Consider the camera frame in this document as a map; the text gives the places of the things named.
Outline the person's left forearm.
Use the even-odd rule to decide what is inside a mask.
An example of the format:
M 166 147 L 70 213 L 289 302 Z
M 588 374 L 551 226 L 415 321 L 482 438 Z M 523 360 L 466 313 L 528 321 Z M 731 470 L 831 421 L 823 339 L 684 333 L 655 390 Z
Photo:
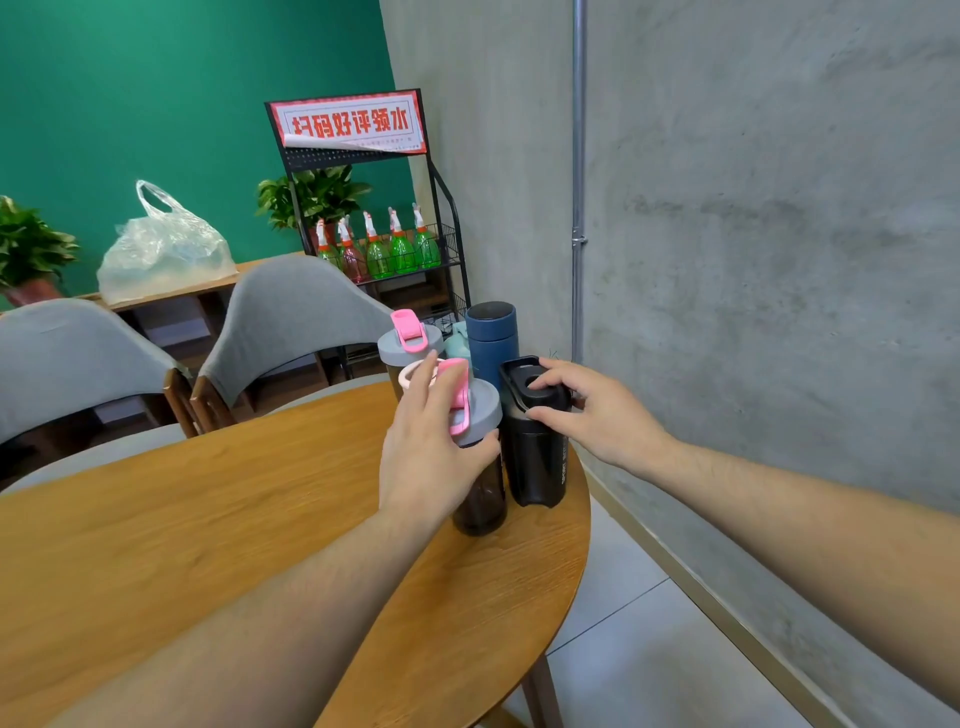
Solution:
M 46 728 L 312 728 L 449 515 L 385 505 Z

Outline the person's right hand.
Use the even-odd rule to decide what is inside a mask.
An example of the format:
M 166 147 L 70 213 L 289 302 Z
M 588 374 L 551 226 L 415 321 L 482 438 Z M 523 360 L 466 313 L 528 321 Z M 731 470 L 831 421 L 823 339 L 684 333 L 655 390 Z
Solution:
M 661 486 L 671 478 L 680 442 L 618 380 L 570 361 L 540 357 L 534 390 L 563 384 L 576 395 L 582 437 L 572 439 L 606 464 Z

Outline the wooden shelf cabinet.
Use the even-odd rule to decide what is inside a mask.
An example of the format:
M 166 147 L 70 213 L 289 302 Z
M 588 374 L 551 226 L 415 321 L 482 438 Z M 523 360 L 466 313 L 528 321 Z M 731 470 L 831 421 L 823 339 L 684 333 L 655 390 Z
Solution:
M 176 289 L 171 289 L 169 291 L 161 292 L 159 294 L 154 294 L 145 297 L 131 298 L 128 300 L 122 300 L 115 304 L 108 304 L 104 302 L 100 293 L 90 293 L 74 296 L 74 299 L 77 300 L 87 300 L 91 303 L 111 310 L 117 314 L 125 312 L 128 310 L 136 310 L 150 305 L 155 305 L 158 302 L 173 301 L 180 298 L 196 298 L 199 299 L 202 296 L 210 295 L 216 292 L 219 292 L 224 289 L 233 288 L 243 276 L 247 273 L 255 270 L 258 266 L 283 259 L 302 259 L 306 258 L 307 254 L 301 250 L 285 252 L 280 255 L 269 256 L 265 258 L 260 258 L 256 260 L 241 262 L 236 264 L 236 271 L 231 275 L 222 276 L 220 278 L 214 278 L 208 281 L 202 281 L 198 283 L 193 283 L 187 286 L 181 286 Z M 98 422 L 101 424 L 114 424 L 119 423 L 121 420 L 129 417 L 134 417 L 145 412 L 143 405 L 138 405 L 135 409 L 133 405 L 125 404 L 106 404 L 100 405 L 93 410 L 95 416 L 98 419 Z

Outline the black metal display rack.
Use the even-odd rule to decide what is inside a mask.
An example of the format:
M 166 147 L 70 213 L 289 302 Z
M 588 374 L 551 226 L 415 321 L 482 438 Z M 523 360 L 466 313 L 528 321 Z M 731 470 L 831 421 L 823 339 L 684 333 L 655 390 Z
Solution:
M 424 269 L 418 266 L 417 272 L 415 273 L 393 273 L 389 277 L 378 280 L 368 275 L 368 280 L 359 284 L 354 283 L 354 285 L 357 285 L 366 294 L 377 298 L 378 295 L 382 293 L 382 287 L 384 285 L 400 283 L 400 289 L 391 289 L 388 291 L 388 295 L 393 304 L 401 309 L 414 310 L 414 313 L 420 316 L 422 320 L 439 328 L 443 337 L 448 338 L 451 333 L 452 324 L 462 321 L 464 314 L 471 305 L 471 292 L 467 278 L 466 263 L 464 261 L 465 255 L 460 219 L 455 200 L 431 158 L 422 92 L 419 89 L 416 89 L 416 91 L 419 95 L 422 120 L 426 131 L 427 152 L 425 154 L 413 155 L 413 157 L 422 156 L 425 158 L 427 178 L 432 198 L 431 203 L 436 219 L 432 224 L 426 222 L 425 224 L 437 239 L 441 263 L 436 268 Z M 287 177 L 292 177 L 295 173 L 302 171 L 315 171 L 346 165 L 354 167 L 356 164 L 385 162 L 388 160 L 398 160 L 403 157 L 411 157 L 411 155 L 408 154 L 389 152 L 283 149 L 279 134 L 276 132 L 268 114 L 266 108 L 267 103 L 268 102 L 265 103 L 266 113 L 270 119 L 270 127 Z M 388 218 L 389 228 L 382 234 L 378 233 L 378 236 L 384 245 L 389 247 L 391 253 L 389 212 Z M 399 219 L 399 221 L 414 247 L 415 221 L 411 226 L 404 226 L 401 219 Z M 335 241 L 339 254 L 341 254 L 338 222 L 327 222 L 325 224 L 331 238 L 331 243 Z M 360 239 L 355 240 L 353 238 L 353 244 L 366 259 L 367 234 L 365 222 L 361 224 L 359 232 L 361 235 Z

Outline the potted green plant red pot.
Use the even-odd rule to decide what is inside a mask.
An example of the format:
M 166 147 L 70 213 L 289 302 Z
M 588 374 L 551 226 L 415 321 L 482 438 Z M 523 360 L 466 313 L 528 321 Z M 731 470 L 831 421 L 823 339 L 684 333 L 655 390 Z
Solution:
M 36 209 L 0 196 L 0 293 L 14 308 L 65 297 L 58 282 L 78 249 L 75 236 L 54 230 Z

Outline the clear plastic bag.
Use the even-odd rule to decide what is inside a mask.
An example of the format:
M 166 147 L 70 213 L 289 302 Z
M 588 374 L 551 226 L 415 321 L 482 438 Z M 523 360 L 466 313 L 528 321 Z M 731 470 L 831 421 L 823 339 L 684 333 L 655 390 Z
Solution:
M 99 294 L 107 305 L 238 273 L 227 240 L 209 222 L 147 180 L 138 179 L 135 192 L 146 216 L 117 227 L 117 239 L 97 271 Z

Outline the grey upholstered wooden chair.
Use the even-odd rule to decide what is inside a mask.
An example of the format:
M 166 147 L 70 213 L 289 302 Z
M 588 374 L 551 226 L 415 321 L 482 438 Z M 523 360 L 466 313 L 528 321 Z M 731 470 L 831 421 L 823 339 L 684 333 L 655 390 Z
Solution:
M 8 495 L 203 433 L 189 370 L 112 311 L 81 298 L 35 302 L 0 316 L 0 445 L 82 410 L 162 395 L 174 423 L 101 443 L 25 475 Z
M 318 257 L 278 256 L 243 273 L 190 396 L 200 432 L 234 425 L 232 406 L 270 371 L 324 350 L 377 343 L 393 329 L 391 315 Z

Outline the dark blue thermos bottle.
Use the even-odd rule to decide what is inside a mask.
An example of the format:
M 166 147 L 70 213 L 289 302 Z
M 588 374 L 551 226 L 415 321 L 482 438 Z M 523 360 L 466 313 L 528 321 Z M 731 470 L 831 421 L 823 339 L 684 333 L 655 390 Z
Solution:
M 465 311 L 467 344 L 474 379 L 498 390 L 500 365 L 520 357 L 518 312 L 510 302 L 479 302 Z

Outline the red and white sign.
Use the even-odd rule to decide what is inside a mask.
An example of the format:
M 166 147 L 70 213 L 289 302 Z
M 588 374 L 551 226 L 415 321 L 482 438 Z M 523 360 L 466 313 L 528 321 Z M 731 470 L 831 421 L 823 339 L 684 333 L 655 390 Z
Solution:
M 420 95 L 414 89 L 268 102 L 266 109 L 283 149 L 427 153 Z

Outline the amber bottle grey pink lid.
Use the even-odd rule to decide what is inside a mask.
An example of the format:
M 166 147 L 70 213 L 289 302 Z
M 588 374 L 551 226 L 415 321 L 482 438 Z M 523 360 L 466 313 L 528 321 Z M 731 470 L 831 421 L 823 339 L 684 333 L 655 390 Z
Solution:
M 403 396 L 401 372 L 412 363 L 426 358 L 431 351 L 444 347 L 442 331 L 434 324 L 424 323 L 409 308 L 390 313 L 392 328 L 377 341 L 379 358 L 387 367 L 393 393 L 397 400 Z

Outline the pink spray bottle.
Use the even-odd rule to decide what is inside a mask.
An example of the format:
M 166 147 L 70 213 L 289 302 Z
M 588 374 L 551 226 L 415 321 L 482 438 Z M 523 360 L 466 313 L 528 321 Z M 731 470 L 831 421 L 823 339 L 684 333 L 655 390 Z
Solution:
M 350 218 L 344 215 L 338 221 L 341 269 L 348 279 L 359 285 L 369 279 L 369 272 L 364 254 L 354 246 L 349 220 Z

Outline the black sports bottle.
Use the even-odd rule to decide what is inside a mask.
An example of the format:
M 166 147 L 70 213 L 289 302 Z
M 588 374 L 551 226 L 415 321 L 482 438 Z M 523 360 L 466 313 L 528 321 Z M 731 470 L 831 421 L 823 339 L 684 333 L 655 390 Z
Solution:
M 572 394 L 564 384 L 531 388 L 546 369 L 536 356 L 522 356 L 499 367 L 501 454 L 514 501 L 519 506 L 558 505 L 567 491 L 569 439 L 529 417 L 534 407 L 570 411 Z

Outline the grey metal wall pipe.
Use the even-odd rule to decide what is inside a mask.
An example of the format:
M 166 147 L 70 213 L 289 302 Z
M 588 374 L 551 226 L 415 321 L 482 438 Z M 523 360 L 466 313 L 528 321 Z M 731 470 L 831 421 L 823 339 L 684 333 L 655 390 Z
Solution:
M 587 0 L 572 0 L 572 192 L 571 192 L 571 355 L 584 360 L 584 248 L 586 192 Z

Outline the dark bottle grey pink lid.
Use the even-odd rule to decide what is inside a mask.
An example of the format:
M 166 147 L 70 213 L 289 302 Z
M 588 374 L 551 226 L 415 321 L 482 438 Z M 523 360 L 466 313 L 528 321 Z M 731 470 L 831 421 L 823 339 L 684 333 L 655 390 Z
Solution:
M 447 440 L 464 450 L 476 448 L 489 433 L 499 429 L 502 407 L 498 389 L 474 378 L 466 358 L 439 357 L 431 374 L 433 387 L 438 375 L 451 367 L 464 366 L 457 390 L 446 416 Z M 467 536 L 479 537 L 497 530 L 507 515 L 507 496 L 502 461 L 498 454 L 483 470 L 476 472 L 470 489 L 451 514 L 453 525 Z

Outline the person's left hand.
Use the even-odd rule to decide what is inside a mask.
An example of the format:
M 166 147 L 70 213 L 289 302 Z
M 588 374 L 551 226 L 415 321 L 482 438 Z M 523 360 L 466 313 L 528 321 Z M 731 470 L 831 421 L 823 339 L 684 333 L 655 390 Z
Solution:
M 383 443 L 379 467 L 379 510 L 408 526 L 436 531 L 470 488 L 450 484 L 447 416 L 464 365 L 436 378 L 424 409 L 410 406 L 410 385 L 399 401 Z

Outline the wooden table leg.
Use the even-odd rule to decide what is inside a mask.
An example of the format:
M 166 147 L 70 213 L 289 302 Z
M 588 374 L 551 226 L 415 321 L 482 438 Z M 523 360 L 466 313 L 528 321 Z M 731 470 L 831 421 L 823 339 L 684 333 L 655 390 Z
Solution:
M 565 728 L 546 652 L 536 659 L 520 686 L 534 728 Z

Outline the person's right forearm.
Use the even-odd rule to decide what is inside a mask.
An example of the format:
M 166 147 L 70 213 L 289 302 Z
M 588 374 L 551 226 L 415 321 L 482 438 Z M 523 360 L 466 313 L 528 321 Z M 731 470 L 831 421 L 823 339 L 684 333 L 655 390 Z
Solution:
M 643 479 L 960 713 L 960 516 L 670 436 Z

